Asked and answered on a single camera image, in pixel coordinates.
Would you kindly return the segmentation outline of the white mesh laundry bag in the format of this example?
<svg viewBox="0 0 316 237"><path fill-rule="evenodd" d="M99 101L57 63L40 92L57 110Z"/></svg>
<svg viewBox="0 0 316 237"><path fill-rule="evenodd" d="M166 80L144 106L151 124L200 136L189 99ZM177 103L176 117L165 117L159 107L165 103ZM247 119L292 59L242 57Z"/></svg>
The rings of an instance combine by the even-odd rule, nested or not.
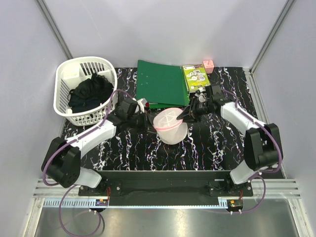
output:
<svg viewBox="0 0 316 237"><path fill-rule="evenodd" d="M163 143L175 145L186 138L188 126L182 119L177 119L182 111L180 108L168 108L154 117L153 127Z"/></svg>

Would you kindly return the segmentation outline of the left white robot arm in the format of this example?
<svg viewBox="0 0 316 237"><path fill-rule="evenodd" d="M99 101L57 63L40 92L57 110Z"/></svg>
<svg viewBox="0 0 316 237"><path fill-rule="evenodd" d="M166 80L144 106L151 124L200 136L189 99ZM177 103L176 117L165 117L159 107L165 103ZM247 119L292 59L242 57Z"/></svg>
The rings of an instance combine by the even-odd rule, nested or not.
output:
<svg viewBox="0 0 316 237"><path fill-rule="evenodd" d="M146 103L144 98L125 99L90 129L70 139L54 138L41 165L44 183L63 188L85 186L95 195L102 195L108 179L98 171L82 167L81 158L100 143L128 129L136 129L140 133L149 131L152 126L145 111Z"/></svg>

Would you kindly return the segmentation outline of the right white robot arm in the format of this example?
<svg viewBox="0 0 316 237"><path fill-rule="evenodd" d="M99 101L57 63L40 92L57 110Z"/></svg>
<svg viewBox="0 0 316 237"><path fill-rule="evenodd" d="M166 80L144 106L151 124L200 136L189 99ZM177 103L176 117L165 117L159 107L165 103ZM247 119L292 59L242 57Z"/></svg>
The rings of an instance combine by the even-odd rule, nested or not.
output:
<svg viewBox="0 0 316 237"><path fill-rule="evenodd" d="M242 184L250 182L261 172L278 172L283 152L278 126L256 119L239 105L234 94L227 97L228 93L218 84L198 89L177 119L194 123L203 115L216 114L244 136L243 161L230 171L224 183L225 192L235 196L241 191Z"/></svg>

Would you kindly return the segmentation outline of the green folder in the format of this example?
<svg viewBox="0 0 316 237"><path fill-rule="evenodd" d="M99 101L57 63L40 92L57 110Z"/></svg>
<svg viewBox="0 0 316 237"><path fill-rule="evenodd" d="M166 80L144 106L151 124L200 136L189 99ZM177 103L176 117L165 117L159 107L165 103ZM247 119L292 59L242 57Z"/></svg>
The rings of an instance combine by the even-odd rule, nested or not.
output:
<svg viewBox="0 0 316 237"><path fill-rule="evenodd" d="M190 99L181 67L138 60L136 99L142 98L151 109L187 106Z"/></svg>

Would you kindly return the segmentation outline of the black marbled table mat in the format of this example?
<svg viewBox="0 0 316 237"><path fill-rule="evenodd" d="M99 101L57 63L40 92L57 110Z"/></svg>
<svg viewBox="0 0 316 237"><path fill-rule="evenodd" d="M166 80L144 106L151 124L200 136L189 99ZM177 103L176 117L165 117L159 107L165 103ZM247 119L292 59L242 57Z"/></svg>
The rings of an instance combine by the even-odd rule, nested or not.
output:
<svg viewBox="0 0 316 237"><path fill-rule="evenodd" d="M136 68L116 68L118 88L135 96ZM208 75L211 83L234 93L239 104L257 117L245 70L241 67L216 67ZM188 124L184 141L164 144L156 134L124 131L102 142L81 159L81 166L95 170L175 171L229 170L243 160L243 135L217 115L203 116Z"/></svg>

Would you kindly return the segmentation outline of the green book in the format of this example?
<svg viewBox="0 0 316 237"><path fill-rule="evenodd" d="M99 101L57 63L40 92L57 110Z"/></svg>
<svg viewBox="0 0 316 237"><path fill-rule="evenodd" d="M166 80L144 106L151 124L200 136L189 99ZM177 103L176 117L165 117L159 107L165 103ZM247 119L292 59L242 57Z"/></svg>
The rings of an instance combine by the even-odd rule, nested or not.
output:
<svg viewBox="0 0 316 237"><path fill-rule="evenodd" d="M203 64L185 65L182 70L189 93L194 93L200 87L211 85Z"/></svg>

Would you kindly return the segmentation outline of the black clothes in basket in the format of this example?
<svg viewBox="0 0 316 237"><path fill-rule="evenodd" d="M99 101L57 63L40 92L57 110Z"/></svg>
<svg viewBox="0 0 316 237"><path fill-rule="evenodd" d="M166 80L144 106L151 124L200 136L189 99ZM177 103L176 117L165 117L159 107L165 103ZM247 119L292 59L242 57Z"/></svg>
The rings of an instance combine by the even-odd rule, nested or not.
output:
<svg viewBox="0 0 316 237"><path fill-rule="evenodd" d="M95 109L105 103L114 90L106 77L93 73L90 79L82 81L68 95L68 106L73 114Z"/></svg>

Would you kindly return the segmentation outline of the pink small box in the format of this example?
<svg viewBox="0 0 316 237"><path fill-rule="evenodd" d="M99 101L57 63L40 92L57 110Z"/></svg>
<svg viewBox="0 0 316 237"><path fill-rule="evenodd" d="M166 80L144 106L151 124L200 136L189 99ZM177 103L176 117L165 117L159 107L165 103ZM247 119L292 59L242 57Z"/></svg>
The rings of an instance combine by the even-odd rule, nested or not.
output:
<svg viewBox="0 0 316 237"><path fill-rule="evenodd" d="M203 67L204 67L204 69L205 69L207 74L213 73L214 68L215 68L214 63L213 63L212 60L204 60L203 61Z"/></svg>

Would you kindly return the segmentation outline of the black mounting base plate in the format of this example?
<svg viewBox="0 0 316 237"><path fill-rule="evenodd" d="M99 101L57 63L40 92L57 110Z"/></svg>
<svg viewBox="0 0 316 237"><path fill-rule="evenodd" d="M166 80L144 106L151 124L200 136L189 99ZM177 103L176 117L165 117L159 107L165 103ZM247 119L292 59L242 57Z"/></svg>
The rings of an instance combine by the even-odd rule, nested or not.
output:
<svg viewBox="0 0 316 237"><path fill-rule="evenodd" d="M211 207L218 198L253 196L250 183L235 185L229 171L102 171L103 191L81 186L79 196L110 195L118 207Z"/></svg>

